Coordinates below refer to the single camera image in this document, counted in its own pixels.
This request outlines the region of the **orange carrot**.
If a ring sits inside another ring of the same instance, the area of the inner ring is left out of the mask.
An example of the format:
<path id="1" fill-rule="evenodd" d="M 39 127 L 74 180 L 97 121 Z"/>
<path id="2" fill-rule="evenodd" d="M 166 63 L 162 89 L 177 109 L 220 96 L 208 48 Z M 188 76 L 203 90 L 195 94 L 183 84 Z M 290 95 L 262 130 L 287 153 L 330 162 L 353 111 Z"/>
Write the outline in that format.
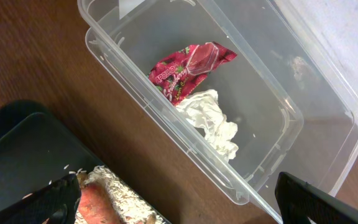
<path id="1" fill-rule="evenodd" d="M 121 224 L 107 191 L 96 182 L 81 189 L 78 211 L 88 224 Z"/>

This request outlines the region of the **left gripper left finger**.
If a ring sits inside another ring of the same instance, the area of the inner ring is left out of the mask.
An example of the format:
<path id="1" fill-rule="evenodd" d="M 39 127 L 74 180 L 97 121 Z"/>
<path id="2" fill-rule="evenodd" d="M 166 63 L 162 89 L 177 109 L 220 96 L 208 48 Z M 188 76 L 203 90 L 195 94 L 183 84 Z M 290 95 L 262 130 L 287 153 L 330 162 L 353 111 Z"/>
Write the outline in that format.
<path id="1" fill-rule="evenodd" d="M 0 223 L 74 224 L 81 199 L 75 174 L 68 174 L 0 211 Z"/>

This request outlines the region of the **red snack wrapper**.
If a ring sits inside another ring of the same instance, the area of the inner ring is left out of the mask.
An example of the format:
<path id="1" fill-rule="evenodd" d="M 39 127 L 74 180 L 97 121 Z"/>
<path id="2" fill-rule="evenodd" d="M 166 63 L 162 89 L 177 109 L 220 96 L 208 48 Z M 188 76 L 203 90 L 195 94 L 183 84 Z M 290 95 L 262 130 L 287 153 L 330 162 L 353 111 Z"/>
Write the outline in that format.
<path id="1" fill-rule="evenodd" d="M 161 59 L 147 78 L 174 106 L 181 103 L 219 66 L 237 54 L 217 42 L 189 45 Z"/>

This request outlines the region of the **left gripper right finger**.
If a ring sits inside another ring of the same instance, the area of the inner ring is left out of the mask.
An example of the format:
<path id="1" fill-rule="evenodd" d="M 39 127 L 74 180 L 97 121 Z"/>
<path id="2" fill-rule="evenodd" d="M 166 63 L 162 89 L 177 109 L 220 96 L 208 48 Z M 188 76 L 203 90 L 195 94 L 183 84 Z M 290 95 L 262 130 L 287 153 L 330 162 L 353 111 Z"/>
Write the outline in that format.
<path id="1" fill-rule="evenodd" d="M 358 210 L 287 172 L 279 173 L 275 198 L 284 224 L 358 224 Z"/>

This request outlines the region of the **white tissue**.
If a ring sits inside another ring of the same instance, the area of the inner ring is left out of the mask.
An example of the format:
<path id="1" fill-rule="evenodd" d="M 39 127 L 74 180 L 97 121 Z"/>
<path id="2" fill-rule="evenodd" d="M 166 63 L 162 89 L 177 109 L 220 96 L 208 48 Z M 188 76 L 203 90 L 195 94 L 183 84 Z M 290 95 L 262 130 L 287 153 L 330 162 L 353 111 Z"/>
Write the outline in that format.
<path id="1" fill-rule="evenodd" d="M 225 161 L 236 157 L 239 146 L 232 142 L 238 132 L 236 123 L 228 122 L 214 89 L 194 93 L 176 105 L 176 109 L 195 128 L 204 131 L 205 140 Z"/>

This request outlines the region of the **rice and peanut scraps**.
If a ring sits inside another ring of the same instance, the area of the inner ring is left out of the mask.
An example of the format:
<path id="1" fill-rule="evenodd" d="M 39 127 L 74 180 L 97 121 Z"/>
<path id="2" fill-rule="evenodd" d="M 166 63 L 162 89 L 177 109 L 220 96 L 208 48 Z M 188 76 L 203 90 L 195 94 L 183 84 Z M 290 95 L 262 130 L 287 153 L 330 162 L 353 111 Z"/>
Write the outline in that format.
<path id="1" fill-rule="evenodd" d="M 87 173 L 79 169 L 76 174 L 80 187 L 90 183 L 101 184 L 110 198 L 111 204 L 121 219 L 121 223 L 157 223 L 166 224 L 166 219 L 126 185 L 116 174 L 105 166 L 96 166 Z M 77 211 L 75 224 L 87 223 Z"/>

